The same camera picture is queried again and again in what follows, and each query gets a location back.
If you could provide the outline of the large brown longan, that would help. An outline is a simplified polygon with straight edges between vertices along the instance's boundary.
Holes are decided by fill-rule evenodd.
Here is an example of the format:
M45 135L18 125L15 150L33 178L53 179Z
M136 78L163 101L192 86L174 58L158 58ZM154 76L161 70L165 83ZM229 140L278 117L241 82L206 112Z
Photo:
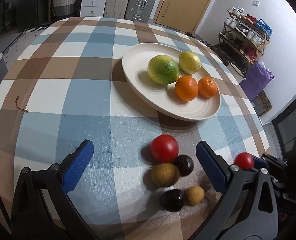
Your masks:
M162 163L151 169L151 179L158 187L171 187L179 178L179 169L172 163Z

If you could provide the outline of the small brown longan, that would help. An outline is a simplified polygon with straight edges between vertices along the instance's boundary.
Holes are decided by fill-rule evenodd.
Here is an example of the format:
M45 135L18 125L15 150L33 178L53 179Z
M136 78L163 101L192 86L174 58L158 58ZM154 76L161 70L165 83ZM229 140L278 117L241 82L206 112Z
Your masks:
M184 199L183 202L187 206L195 206L203 202L204 200L204 189L200 186L192 186L184 190Z

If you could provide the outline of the brown doormat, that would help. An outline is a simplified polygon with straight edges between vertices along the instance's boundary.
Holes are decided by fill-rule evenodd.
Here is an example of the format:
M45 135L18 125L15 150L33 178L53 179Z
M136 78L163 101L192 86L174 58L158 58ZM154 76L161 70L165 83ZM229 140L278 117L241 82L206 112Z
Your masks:
M252 101L252 106L258 117L261 117L272 109L272 104L269 101L265 91L261 91Z

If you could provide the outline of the large orange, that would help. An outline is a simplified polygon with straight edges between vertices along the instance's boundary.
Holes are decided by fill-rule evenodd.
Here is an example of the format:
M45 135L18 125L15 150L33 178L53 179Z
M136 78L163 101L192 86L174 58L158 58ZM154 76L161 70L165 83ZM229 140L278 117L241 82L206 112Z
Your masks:
M185 102L194 100L198 95L196 80L190 76L181 76L175 84L176 95Z

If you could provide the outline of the dotted floor rug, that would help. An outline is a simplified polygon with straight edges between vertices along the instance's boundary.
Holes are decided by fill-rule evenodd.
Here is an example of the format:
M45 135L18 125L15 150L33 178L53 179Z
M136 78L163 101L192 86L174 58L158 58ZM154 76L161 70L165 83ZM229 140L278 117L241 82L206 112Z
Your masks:
M25 29L10 43L3 51L3 59L8 69L11 68L19 55L47 28L36 27Z

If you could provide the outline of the silver aluminium suitcase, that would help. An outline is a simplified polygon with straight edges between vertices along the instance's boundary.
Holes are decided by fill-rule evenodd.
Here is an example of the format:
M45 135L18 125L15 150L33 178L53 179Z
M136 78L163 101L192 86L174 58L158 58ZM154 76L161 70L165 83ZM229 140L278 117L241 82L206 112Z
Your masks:
M128 0L124 19L147 23L156 0Z

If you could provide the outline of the small red tomato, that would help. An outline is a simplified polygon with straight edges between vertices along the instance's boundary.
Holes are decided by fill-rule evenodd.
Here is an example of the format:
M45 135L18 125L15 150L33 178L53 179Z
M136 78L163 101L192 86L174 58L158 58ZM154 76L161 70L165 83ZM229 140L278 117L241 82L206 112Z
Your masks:
M248 152L239 153L235 157L234 165L237 165L242 170L253 168L254 167L254 158Z

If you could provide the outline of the yellow pear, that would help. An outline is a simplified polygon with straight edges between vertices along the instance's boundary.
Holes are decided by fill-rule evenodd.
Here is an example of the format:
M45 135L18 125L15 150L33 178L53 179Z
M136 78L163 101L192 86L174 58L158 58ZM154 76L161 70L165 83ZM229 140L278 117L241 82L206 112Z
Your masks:
M201 68L201 61L192 51L183 51L179 55L179 66L187 74L195 74Z

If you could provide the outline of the woven laundry basket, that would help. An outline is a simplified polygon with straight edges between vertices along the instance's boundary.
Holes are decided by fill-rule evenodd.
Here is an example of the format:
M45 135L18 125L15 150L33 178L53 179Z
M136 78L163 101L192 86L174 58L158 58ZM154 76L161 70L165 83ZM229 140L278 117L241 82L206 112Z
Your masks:
M75 12L76 0L53 0L54 16L66 16Z

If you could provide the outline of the dark purple plum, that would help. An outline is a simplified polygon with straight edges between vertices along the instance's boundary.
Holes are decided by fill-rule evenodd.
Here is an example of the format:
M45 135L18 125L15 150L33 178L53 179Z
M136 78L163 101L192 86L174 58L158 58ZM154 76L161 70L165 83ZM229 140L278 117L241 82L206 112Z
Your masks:
M188 155L179 155L173 164L178 168L180 176L186 177L194 170L194 161Z
M159 202L163 209L169 212L178 212L183 207L184 192L179 189L173 189L164 192Z

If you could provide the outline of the brown twig on table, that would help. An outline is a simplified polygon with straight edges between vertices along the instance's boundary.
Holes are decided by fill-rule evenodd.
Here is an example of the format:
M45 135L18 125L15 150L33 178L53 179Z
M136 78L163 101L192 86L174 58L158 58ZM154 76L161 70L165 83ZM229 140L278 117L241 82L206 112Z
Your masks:
M15 99L15 106L18 110L28 113L29 110L22 104L21 97L18 95Z

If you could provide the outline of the green yellow citrus fruit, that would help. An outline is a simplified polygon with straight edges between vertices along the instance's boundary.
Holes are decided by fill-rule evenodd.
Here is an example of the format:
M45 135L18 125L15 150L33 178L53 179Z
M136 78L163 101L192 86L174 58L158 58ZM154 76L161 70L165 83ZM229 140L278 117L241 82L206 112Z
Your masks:
M179 66L168 55L153 57L148 63L147 72L150 79L159 85L168 85L179 79Z

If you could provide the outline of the checkered tablecloth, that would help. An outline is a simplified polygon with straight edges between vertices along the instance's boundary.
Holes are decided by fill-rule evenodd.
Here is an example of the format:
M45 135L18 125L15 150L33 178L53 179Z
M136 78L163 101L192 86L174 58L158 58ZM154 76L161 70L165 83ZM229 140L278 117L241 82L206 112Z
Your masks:
M202 122L166 116L127 83L121 58L131 46L166 44L199 55L222 94L218 113ZM15 106L17 96L29 110ZM0 84L0 195L11 211L23 167L60 163L85 139L94 155L69 198L103 239L188 239L216 204L199 163L176 187L199 185L204 201L176 213L160 209L162 190L150 180L150 142L173 136L195 157L206 141L227 163L269 148L262 124L238 82L200 41L155 25L99 17L60 20L29 45Z

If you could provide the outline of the large red tomato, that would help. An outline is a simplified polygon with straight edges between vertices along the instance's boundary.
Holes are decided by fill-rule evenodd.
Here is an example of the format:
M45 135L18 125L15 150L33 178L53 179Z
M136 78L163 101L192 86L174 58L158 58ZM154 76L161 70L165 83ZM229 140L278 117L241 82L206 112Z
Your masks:
M150 151L157 161L171 163L179 154L179 144L174 137L163 134L152 140Z

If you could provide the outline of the wooden shoe rack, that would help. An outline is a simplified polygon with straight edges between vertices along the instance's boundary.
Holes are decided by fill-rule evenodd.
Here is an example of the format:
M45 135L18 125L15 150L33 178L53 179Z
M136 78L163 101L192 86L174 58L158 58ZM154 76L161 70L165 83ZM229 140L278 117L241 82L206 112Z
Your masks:
M229 16L214 46L223 62L236 67L242 74L260 59L270 44L273 29L263 20L244 14L241 7L229 7Z

